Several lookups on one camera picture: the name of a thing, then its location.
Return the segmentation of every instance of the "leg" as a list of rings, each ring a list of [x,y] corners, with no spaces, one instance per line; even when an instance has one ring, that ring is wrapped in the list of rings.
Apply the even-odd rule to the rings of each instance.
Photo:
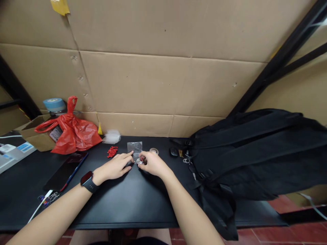
[[[137,238],[150,236],[171,245],[169,229],[140,229]]]
[[[108,230],[76,230],[69,245],[88,245],[108,241]]]

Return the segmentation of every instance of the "red plastic parts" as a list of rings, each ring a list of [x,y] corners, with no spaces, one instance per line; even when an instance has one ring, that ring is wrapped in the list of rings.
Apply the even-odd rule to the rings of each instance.
[[[107,158],[114,157],[114,156],[116,155],[117,151],[118,151],[118,147],[117,147],[117,146],[112,146],[112,147],[109,149],[109,151],[107,151],[107,153],[109,154],[109,155],[107,156]]]
[[[76,96],[69,97],[67,114],[46,121],[37,126],[34,130],[36,133],[44,133],[55,128],[59,124],[63,133],[56,142],[56,146],[51,151],[52,153],[67,155],[76,151],[85,151],[102,141],[98,134],[98,128],[93,123],[78,119],[73,114],[76,103]]]

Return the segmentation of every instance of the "red small pieces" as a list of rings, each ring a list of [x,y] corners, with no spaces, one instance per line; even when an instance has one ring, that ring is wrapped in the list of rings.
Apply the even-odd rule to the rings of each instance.
[[[118,146],[112,146],[109,151],[107,152],[109,155],[107,156],[107,158],[111,158],[114,157],[116,155],[118,151]]]

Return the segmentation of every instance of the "yellow tag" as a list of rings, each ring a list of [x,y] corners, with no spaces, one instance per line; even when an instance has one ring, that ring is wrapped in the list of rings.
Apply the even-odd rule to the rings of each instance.
[[[69,14],[69,8],[67,4],[67,0],[50,0],[52,8],[57,13],[65,16],[66,14]]]
[[[97,113],[97,112],[95,112],[95,113],[96,113],[96,117],[97,117],[97,119],[98,119],[98,122],[99,122],[99,129],[98,129],[98,134],[99,134],[99,135],[103,135],[103,133],[102,133],[102,129],[101,129],[100,120],[99,120],[99,117],[98,117],[98,113]]]

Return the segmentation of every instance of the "person's left hand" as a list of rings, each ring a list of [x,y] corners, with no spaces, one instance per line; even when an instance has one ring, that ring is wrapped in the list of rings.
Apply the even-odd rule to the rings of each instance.
[[[108,179],[117,179],[130,171],[132,169],[131,166],[124,167],[129,161],[134,162],[133,157],[131,156],[132,154],[133,151],[127,154],[117,154],[112,160],[94,170],[92,178],[94,184],[101,185]]]

